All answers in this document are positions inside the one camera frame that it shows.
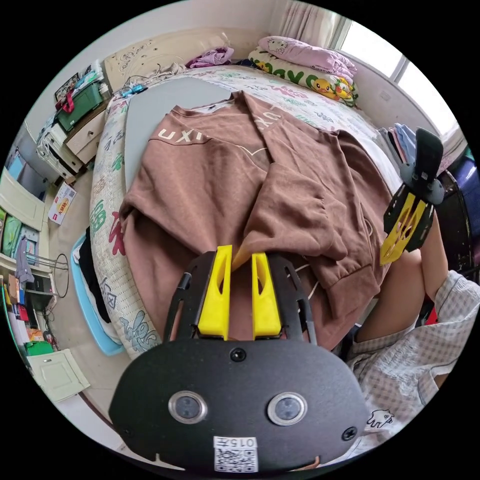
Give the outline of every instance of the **door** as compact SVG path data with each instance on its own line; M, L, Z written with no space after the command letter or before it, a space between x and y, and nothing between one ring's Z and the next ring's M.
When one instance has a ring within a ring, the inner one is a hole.
M65 400L90 386L69 349L27 358L33 377L52 402Z
M0 180L0 207L30 228L42 230L45 204L25 190L6 169Z

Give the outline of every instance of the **pink pillow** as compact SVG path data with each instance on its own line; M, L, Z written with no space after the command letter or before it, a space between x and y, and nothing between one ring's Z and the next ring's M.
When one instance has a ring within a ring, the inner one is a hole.
M266 36L260 40L259 45L278 59L343 77L350 84L357 73L355 65L341 53L312 46L294 38Z

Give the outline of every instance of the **blue tray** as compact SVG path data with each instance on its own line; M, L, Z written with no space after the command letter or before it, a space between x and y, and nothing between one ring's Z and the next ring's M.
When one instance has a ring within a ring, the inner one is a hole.
M80 303L81 311L85 317L86 324L90 329L93 339L95 340L98 348L107 356L117 355L125 351L123 345L115 343L102 328L100 322L102 319L98 318L95 310L90 303L89 297L85 290L85 285L82 280L82 271L80 266L75 263L74 251L85 241L85 234L83 234L75 243L70 254L71 274L73 276L73 284L75 285L76 296L78 297L78 303Z

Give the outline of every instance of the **plaid shirt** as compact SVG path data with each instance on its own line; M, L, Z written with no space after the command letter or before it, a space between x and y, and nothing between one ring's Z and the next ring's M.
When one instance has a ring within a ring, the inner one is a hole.
M363 435L330 465L378 447L403 429L438 392L462 353L480 306L480 286L451 271L435 298L438 323L355 343L347 363L365 395Z

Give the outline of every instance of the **window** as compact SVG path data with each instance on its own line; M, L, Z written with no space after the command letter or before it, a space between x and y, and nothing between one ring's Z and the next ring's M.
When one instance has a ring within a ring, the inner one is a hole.
M359 59L396 83L430 118L443 135L457 121L428 78L401 51L368 28L345 19L338 41L332 46Z
M435 123L442 135L446 134L457 123L447 102L445 102L429 79L413 63L409 62L406 66L403 75L398 81L398 86L415 100L417 105Z
M354 21L348 29L341 49L387 77L394 73L403 56L391 43Z

